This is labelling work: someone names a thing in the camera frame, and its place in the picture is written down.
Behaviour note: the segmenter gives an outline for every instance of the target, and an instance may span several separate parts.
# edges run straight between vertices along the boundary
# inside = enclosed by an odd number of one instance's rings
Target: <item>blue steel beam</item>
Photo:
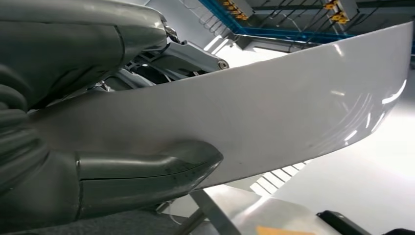
[[[317,44],[331,43],[337,40],[350,38],[355,35],[337,35],[332,33],[298,32],[292,30],[278,30],[271,28],[254,28],[241,26],[217,0],[199,0],[209,11],[223,22],[234,34],[276,38],[283,40],[303,41]],[[415,54],[415,43],[412,46],[412,54]]]
[[[376,7],[369,7],[369,8],[360,8],[359,11],[362,14],[370,14]],[[292,10],[282,10],[280,14],[289,14]],[[297,9],[294,11],[293,15],[298,15],[304,10]],[[314,15],[319,11],[319,9],[309,9],[306,10],[303,15]],[[273,10],[255,10],[255,15],[269,15],[273,12]],[[414,6],[407,6],[407,7],[385,7],[385,8],[378,8],[376,10],[378,14],[414,14],[415,7]]]

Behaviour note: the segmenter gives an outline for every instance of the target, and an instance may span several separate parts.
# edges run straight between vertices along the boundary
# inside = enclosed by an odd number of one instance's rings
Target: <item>orange paper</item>
[[[296,232],[284,229],[273,229],[258,226],[256,228],[258,235],[315,235],[315,233],[309,232]]]

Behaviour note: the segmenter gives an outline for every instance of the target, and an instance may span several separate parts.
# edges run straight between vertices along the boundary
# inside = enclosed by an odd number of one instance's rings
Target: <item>cable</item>
[[[287,15],[285,15],[285,14],[282,14],[282,15],[283,15],[283,16],[285,16],[285,17],[286,17],[286,19],[291,20],[291,22],[293,22],[293,24],[295,25],[295,27],[297,27],[297,29],[299,30],[299,32],[301,32],[300,27],[298,27],[297,23],[296,23],[293,19],[289,18],[289,17],[288,17]]]
[[[289,1],[289,2],[287,3],[287,5],[286,5],[286,6],[290,5],[292,2],[294,2],[294,0]],[[278,13],[276,13],[276,14],[272,15],[270,18],[271,18],[271,19],[275,18],[275,17],[276,17],[277,15],[279,15],[279,14],[280,14],[283,10],[284,10],[284,9],[279,10],[279,11],[278,11]]]
[[[209,23],[211,20],[212,20],[212,18],[215,16],[215,15],[213,15],[212,14],[212,16],[211,17],[209,17],[208,19],[206,19],[206,21],[203,21],[202,20],[202,18],[203,18],[203,16],[205,16],[207,13],[209,13],[209,10],[206,12],[206,13],[204,13],[200,18],[199,18],[199,24],[201,24],[201,25],[206,25],[207,23]]]
[[[325,15],[327,15],[327,13],[330,10],[327,10],[322,16],[320,16],[315,22],[313,22],[313,20],[318,16],[318,14],[323,10],[323,8],[321,8],[320,10],[317,11],[316,14],[314,14],[314,16],[311,18],[310,22],[296,35],[296,37],[294,38],[294,40],[291,42],[290,46],[288,47],[288,52],[291,51],[291,48],[293,47],[295,41],[297,41],[297,38],[301,35],[302,32],[304,32],[305,30],[307,30],[309,27],[315,25],[317,22],[319,22],[321,19],[324,18]]]
[[[261,24],[259,25],[259,27],[261,28],[261,27],[263,27],[264,26],[264,24],[265,24],[265,21],[267,21],[267,19],[270,17],[270,16],[272,16],[277,10],[278,10],[278,8],[279,7],[281,7],[282,6],[282,4],[285,2],[285,1],[287,1],[287,0],[282,0],[282,2],[280,2],[280,4],[278,4],[278,6],[268,15],[268,16],[266,16],[262,21],[261,21]]]
[[[316,1],[315,1],[315,2],[313,2],[310,6],[315,5],[318,1],[319,1],[319,0],[316,0]],[[308,9],[303,10],[301,13],[299,13],[297,16],[295,16],[295,17],[293,18],[293,20],[297,19],[298,17],[301,17],[301,15],[303,15],[303,14],[304,14],[304,12],[306,12],[306,11],[308,11]]]
[[[178,224],[178,225],[182,225],[181,223],[179,223],[176,219],[174,219],[173,218],[173,215],[171,214],[171,201],[168,201],[168,203],[169,203],[169,217],[170,217],[170,219],[171,220],[173,220],[173,222],[175,222],[176,224]]]
[[[311,39],[313,39],[314,38],[314,35],[316,35],[316,33],[327,23],[327,22],[329,22],[330,21],[330,18],[328,18],[327,20],[325,20],[324,22],[323,22],[323,24],[321,24],[314,32],[313,32],[313,35],[311,36],[311,37],[309,37],[308,39],[307,39],[307,41],[302,45],[302,47],[301,47],[301,50],[302,49],[304,49],[304,47],[310,42],[310,40]]]
[[[303,0],[299,6],[302,6],[307,0]],[[282,23],[284,23],[284,21],[289,18],[289,16],[291,16],[294,12],[296,11],[296,9],[292,10],[290,13],[288,13],[288,15],[282,14],[284,17],[284,19],[282,19],[280,22],[277,23],[277,27],[279,27]]]
[[[195,9],[197,9],[197,8],[201,8],[201,7],[203,7],[203,5],[200,5],[200,6],[198,6],[198,7],[188,7],[184,1],[186,1],[186,0],[179,0],[179,2],[180,2],[181,4],[183,4],[183,6],[184,6],[185,8],[187,8],[187,9],[189,9],[189,10],[195,10]]]
[[[373,15],[373,13],[375,13],[379,7],[381,7],[383,5],[384,2],[382,2],[381,0],[377,0],[379,3],[379,5],[370,13],[368,14],[368,16],[366,16],[366,18],[364,18],[363,20],[361,20],[360,22],[356,23],[354,26],[359,25],[361,23],[363,23],[365,20],[367,20],[371,15]]]

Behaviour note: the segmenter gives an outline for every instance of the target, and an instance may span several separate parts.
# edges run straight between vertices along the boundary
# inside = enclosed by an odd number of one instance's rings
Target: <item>bolt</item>
[[[219,61],[218,66],[221,70],[229,68],[229,65],[226,63],[226,61]]]

